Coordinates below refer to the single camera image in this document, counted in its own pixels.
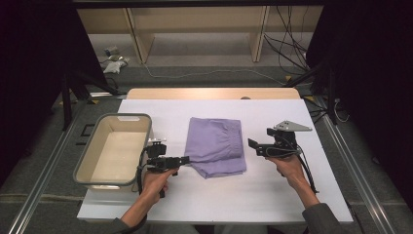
folded fabric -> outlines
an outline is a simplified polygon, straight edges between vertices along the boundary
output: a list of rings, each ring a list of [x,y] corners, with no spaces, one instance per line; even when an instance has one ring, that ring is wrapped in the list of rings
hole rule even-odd
[[[241,121],[191,118],[185,156],[204,178],[241,174],[246,170]]]

black sleeve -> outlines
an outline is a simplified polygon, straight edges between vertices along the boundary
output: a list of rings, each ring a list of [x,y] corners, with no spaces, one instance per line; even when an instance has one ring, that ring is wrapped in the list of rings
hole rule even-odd
[[[310,233],[344,234],[348,233],[338,222],[331,209],[325,204],[317,204],[303,212]]]
[[[122,222],[119,218],[115,218],[112,222],[108,223],[94,223],[90,224],[88,228],[88,233],[91,234],[126,234],[132,233],[138,229],[140,229],[143,224],[146,222],[146,217],[134,227],[128,227],[124,222]]]

beige basket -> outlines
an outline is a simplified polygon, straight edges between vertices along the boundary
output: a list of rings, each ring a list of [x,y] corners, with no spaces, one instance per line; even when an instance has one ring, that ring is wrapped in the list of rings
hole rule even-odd
[[[74,180],[91,189],[131,190],[140,153],[152,135],[147,114],[101,116],[73,173]]]

human arm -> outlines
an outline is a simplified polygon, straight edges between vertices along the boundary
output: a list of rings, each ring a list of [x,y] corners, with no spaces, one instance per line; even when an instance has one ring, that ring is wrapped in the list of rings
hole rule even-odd
[[[167,179],[178,169],[168,170],[162,174],[146,172],[143,180],[143,191],[124,213],[121,221],[128,227],[137,226],[149,212],[153,205],[161,199],[159,192],[168,190]]]
[[[288,184],[297,192],[305,209],[319,204],[319,199],[304,177],[298,156],[292,155],[283,159],[268,157],[266,159],[277,165],[277,171],[287,179]]]
[[[288,181],[288,184],[297,192],[305,211],[310,233],[312,234],[343,234],[347,233],[334,216],[331,209],[321,203],[313,192],[310,183],[305,179],[299,156],[292,155],[287,158],[266,158],[277,165],[277,171]]]

white table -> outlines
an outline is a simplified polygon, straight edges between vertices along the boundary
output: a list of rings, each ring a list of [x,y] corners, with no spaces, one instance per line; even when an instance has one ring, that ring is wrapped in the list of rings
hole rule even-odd
[[[152,100],[125,99],[119,112],[146,113],[153,121],[155,137],[168,141],[168,156],[183,156],[189,119],[227,118],[242,122],[247,170],[242,175],[204,179],[191,167],[181,167],[169,179],[169,191],[148,214],[148,221],[183,223],[286,224],[304,222],[304,207],[297,194],[281,177],[276,166],[256,156],[247,139],[272,143],[266,129],[283,120],[314,128],[301,99],[243,100]],[[353,219],[328,164],[315,130],[297,132],[319,199],[327,203],[340,222]],[[136,193],[88,190],[78,218],[107,220],[120,217]]]

